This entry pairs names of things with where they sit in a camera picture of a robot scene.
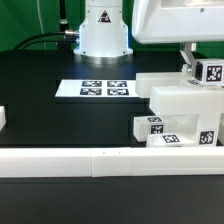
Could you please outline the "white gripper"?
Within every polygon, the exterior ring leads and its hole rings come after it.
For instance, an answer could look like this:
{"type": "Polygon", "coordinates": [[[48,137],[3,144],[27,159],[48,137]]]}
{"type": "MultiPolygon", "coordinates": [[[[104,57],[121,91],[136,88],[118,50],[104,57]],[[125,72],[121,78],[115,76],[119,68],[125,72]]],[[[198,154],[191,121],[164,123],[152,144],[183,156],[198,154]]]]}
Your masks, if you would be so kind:
{"type": "Polygon", "coordinates": [[[132,35],[142,44],[179,43],[194,76],[192,42],[224,40],[224,0],[134,0],[132,35]]]}

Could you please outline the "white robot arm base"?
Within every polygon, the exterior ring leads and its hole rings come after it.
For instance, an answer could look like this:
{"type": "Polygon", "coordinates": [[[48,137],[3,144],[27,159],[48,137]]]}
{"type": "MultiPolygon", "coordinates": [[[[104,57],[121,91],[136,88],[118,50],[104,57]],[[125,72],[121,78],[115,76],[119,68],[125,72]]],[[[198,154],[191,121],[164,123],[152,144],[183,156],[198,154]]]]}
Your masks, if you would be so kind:
{"type": "Polygon", "coordinates": [[[122,18],[123,0],[85,0],[85,19],[79,26],[77,61],[110,65],[128,62],[128,27],[122,18]]]}

